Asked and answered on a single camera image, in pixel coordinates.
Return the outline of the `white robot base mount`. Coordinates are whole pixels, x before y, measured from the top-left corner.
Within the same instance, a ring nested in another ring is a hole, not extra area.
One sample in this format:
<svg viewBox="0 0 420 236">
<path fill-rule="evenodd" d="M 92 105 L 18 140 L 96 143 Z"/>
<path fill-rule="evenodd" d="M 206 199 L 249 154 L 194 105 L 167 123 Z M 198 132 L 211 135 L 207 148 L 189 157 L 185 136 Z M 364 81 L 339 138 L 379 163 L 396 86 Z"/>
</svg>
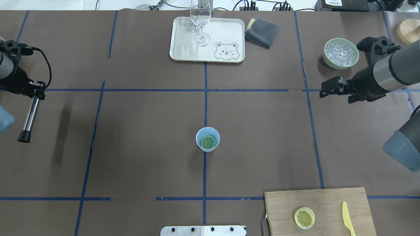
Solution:
<svg viewBox="0 0 420 236">
<path fill-rule="evenodd" d="M 165 226 L 161 236 L 246 236 L 247 230 L 241 225 L 220 226 Z"/>
</svg>

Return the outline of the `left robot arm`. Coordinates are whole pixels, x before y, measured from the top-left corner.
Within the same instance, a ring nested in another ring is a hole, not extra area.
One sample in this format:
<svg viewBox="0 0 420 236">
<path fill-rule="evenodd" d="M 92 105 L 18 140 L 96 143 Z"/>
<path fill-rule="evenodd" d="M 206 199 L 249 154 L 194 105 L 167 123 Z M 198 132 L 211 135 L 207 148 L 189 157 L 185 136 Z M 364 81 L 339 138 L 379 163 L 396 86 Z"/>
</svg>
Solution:
<svg viewBox="0 0 420 236">
<path fill-rule="evenodd" d="M 9 92 L 16 95 L 24 95 L 31 98 L 30 110 L 27 113 L 25 125 L 20 133 L 18 140 L 23 143 L 29 143 L 35 117 L 39 104 L 45 99 L 45 90 L 49 87 L 52 80 L 51 65 L 45 53 L 37 48 L 27 44 L 18 43 L 14 40 L 2 41 L 1 50 L 1 92 Z M 22 56 L 33 55 L 34 51 L 40 52 L 44 57 L 48 69 L 49 80 L 42 82 L 30 79 L 27 72 L 19 65 Z"/>
</svg>

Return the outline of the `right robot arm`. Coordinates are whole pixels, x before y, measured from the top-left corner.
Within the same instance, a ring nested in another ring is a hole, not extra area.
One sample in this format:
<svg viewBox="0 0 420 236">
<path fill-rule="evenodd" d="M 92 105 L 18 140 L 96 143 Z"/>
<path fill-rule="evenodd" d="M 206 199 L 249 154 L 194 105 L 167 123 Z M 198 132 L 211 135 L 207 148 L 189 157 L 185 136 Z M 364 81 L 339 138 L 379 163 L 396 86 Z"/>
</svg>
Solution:
<svg viewBox="0 0 420 236">
<path fill-rule="evenodd" d="M 419 84 L 419 40 L 400 46 L 386 36 L 368 36 L 356 48 L 367 58 L 351 79 L 335 76 L 321 84 L 319 97 L 347 95 L 348 103 L 390 102 L 386 116 L 406 121 L 384 142 L 382 150 L 405 169 L 419 172 L 419 106 L 409 87 Z"/>
</svg>

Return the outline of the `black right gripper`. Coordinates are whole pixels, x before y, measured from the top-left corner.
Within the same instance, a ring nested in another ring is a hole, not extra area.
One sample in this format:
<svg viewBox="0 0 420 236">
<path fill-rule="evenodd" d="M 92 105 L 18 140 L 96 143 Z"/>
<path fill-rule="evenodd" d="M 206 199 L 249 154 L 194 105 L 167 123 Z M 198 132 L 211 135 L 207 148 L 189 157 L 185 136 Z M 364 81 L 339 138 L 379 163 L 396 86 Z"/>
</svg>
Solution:
<svg viewBox="0 0 420 236">
<path fill-rule="evenodd" d="M 401 88 L 401 81 L 392 67 L 392 55 L 401 49 L 385 36 L 368 36 L 357 43 L 356 48 L 366 54 L 368 66 L 357 72 L 350 80 L 335 76 L 321 83 L 319 98 L 329 95 L 347 95 L 345 87 L 351 88 L 348 103 L 372 102 Z"/>
</svg>

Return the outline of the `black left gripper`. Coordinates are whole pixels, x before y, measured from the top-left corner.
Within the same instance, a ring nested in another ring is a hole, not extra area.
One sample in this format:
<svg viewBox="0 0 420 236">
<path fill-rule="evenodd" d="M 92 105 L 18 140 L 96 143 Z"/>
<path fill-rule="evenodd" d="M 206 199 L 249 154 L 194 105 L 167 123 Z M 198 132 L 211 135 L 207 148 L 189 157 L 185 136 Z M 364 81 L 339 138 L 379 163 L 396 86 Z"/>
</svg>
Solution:
<svg viewBox="0 0 420 236">
<path fill-rule="evenodd" d="M 45 82 L 34 82 L 20 66 L 22 56 L 33 55 L 33 48 L 14 40 L 1 42 L 0 83 L 1 88 L 15 94 L 45 100 Z"/>
</svg>

